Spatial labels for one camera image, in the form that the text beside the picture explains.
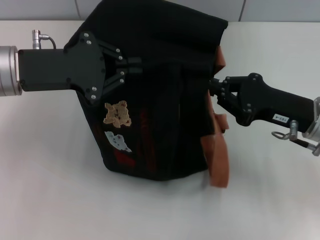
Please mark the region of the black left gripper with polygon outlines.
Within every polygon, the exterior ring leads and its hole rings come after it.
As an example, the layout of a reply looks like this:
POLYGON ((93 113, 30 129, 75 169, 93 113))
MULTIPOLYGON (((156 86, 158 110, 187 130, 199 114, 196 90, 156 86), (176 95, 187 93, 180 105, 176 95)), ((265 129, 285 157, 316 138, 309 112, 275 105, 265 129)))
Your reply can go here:
POLYGON ((65 49, 19 50, 18 65, 25 92, 75 90, 91 105, 121 87, 127 76, 143 73, 140 57, 126 57, 118 47, 97 41, 91 32, 80 33, 76 44, 65 49), (105 79, 103 55, 128 68, 118 68, 105 79))

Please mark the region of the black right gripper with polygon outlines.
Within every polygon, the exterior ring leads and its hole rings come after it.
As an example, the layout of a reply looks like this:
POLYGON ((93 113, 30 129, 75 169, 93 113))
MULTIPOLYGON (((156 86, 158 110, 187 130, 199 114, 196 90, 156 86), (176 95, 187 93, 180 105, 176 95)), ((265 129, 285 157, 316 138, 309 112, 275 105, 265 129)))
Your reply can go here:
POLYGON ((298 131, 304 133, 314 121, 313 100, 270 87, 256 73, 212 78, 208 91, 244 127, 261 120, 289 128, 295 120, 298 131))

